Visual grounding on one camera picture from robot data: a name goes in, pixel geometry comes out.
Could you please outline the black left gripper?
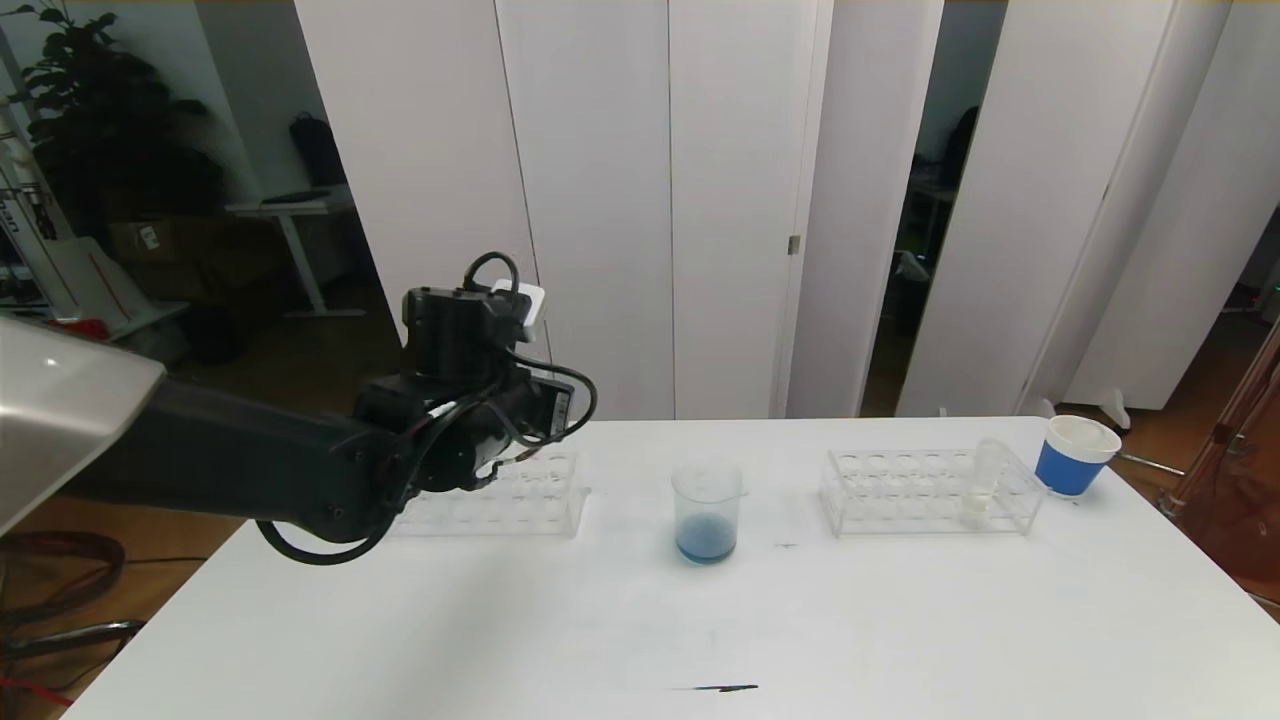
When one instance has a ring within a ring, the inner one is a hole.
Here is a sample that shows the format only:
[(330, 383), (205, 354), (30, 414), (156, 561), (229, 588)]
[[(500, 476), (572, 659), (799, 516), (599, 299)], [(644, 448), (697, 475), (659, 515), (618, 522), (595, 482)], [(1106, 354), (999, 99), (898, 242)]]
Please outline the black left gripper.
[(512, 439), (561, 439), (568, 429), (573, 387), (532, 374), (526, 366), (507, 368), (507, 434)]

